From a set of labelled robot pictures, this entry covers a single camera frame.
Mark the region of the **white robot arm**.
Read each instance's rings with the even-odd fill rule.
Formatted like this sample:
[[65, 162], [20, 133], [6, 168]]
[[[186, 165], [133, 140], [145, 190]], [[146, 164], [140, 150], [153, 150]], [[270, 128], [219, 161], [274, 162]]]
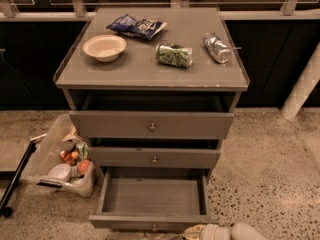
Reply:
[[246, 223], [236, 223], [231, 228], [217, 224], [198, 224], [184, 231], [185, 240], [268, 240]]

